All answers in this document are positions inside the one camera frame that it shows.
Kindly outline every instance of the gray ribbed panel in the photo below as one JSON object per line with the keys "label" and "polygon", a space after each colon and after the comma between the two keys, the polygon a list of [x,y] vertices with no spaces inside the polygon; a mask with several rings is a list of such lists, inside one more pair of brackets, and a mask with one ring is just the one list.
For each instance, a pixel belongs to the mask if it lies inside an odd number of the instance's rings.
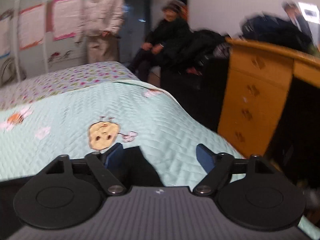
{"label": "gray ribbed panel", "polygon": [[9,240],[304,240],[299,229],[258,232],[225,218],[209,198],[190,194],[187,187],[134,187],[110,197],[82,225],[65,230],[23,227]]}

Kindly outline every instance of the poster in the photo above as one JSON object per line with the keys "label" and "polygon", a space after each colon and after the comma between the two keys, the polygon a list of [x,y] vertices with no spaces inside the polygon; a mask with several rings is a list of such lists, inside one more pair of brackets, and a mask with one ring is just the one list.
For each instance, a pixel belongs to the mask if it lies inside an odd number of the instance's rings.
{"label": "poster", "polygon": [[0,58],[10,54],[10,17],[0,21]]}
{"label": "poster", "polygon": [[39,4],[20,12],[18,36],[20,49],[42,43],[44,37],[44,5]]}
{"label": "poster", "polygon": [[52,9],[53,40],[76,35],[81,15],[82,0],[54,0]]}

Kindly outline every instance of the pink bordered poster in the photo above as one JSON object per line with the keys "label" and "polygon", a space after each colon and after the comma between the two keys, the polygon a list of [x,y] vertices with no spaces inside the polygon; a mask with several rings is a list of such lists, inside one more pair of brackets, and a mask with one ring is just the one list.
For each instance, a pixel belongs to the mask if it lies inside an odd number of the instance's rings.
{"label": "pink bordered poster", "polygon": [[54,0],[52,4],[53,40],[76,35],[80,21],[82,0]]}
{"label": "pink bordered poster", "polygon": [[44,5],[39,4],[20,12],[18,37],[20,49],[42,43],[44,37]]}

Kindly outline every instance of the white puffer jacket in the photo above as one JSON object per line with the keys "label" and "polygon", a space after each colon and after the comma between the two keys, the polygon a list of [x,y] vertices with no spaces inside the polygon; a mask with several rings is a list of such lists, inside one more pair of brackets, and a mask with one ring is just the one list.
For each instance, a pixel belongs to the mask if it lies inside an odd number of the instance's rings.
{"label": "white puffer jacket", "polygon": [[87,0],[75,41],[81,41],[83,34],[99,36],[105,31],[116,35],[123,23],[124,0]]}

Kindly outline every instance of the beige pants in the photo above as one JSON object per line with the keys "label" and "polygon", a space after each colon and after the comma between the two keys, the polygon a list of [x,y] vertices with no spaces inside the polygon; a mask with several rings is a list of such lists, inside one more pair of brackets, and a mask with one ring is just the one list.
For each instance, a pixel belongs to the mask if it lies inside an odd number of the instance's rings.
{"label": "beige pants", "polygon": [[88,37],[88,61],[90,63],[118,61],[118,41],[113,35]]}

